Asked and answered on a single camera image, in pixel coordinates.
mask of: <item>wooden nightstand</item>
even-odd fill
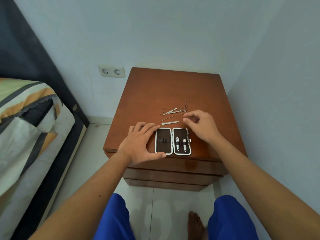
[[[157,69],[131,69],[110,127],[103,150],[110,158],[137,122],[156,123],[180,121],[162,127],[187,128],[181,113],[164,115],[174,108],[188,112],[196,109],[210,113],[219,132],[246,155],[236,121],[217,74],[179,72]],[[130,166],[123,175],[128,185],[200,191],[228,174],[218,154],[188,128],[192,153],[189,156],[167,155],[166,158]],[[147,150],[155,152],[155,134]]]

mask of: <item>power socket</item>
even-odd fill
[[[122,66],[100,64],[100,65],[98,65],[98,69],[99,69],[101,76],[119,77],[119,78],[126,77],[125,69]]]

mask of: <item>left hand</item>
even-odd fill
[[[128,136],[120,144],[118,152],[128,156],[130,164],[166,157],[167,155],[164,152],[150,153],[146,149],[146,144],[151,135],[159,128],[160,125],[146,124],[145,122],[138,122],[135,126],[130,126]]]

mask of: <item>open case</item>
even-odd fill
[[[155,152],[190,155],[190,142],[187,128],[159,128],[155,133]]]

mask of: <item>tiled floor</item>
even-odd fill
[[[50,214],[107,160],[102,147],[110,126],[90,124],[70,165]],[[214,190],[201,192],[128,186],[121,179],[115,193],[126,201],[137,240],[186,240],[188,212],[197,212],[207,224],[214,209]]]

